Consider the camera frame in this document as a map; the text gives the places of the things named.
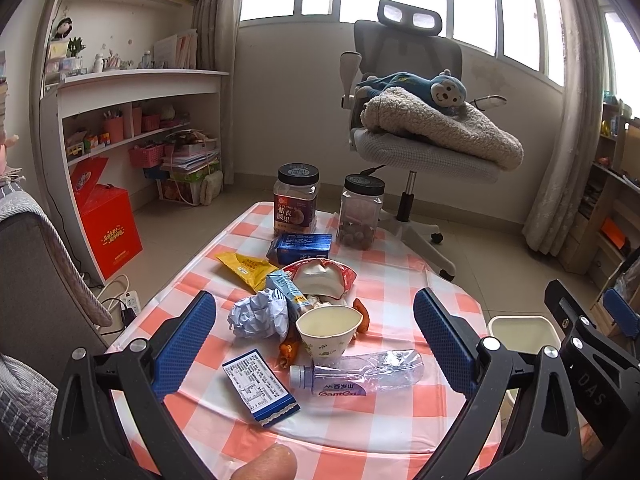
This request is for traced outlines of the operator hand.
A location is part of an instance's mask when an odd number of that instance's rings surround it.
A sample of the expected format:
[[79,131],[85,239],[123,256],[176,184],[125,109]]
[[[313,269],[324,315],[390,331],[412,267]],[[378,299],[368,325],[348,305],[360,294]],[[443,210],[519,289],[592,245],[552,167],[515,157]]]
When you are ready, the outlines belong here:
[[286,445],[274,444],[262,454],[241,466],[231,480],[294,480],[297,458]]

